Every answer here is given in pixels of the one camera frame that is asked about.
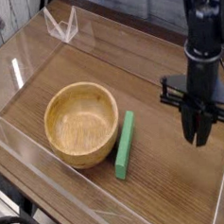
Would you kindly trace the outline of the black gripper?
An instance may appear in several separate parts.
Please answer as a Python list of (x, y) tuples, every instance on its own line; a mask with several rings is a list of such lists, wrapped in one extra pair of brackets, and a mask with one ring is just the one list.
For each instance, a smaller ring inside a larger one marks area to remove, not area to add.
[(161, 101), (174, 107), (181, 107), (181, 122), (183, 136), (186, 140), (193, 144), (196, 134), (196, 114), (194, 110), (182, 102), (189, 101), (192, 106), (200, 114), (200, 126), (198, 130), (197, 146), (205, 146), (209, 138), (209, 134), (213, 122), (224, 122), (224, 82), (220, 78), (216, 80), (215, 87), (212, 91), (212, 97), (204, 102), (202, 99), (187, 93), (186, 75), (164, 76), (160, 79), (162, 84)]

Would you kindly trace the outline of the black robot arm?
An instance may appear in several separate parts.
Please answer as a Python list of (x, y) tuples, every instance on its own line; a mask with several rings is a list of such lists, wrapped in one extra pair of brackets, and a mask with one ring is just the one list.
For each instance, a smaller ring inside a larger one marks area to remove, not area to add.
[(224, 82), (219, 78), (224, 45), (224, 0), (183, 0), (188, 36), (187, 73), (164, 76), (161, 101), (179, 108), (183, 136), (205, 146), (212, 125), (224, 122)]

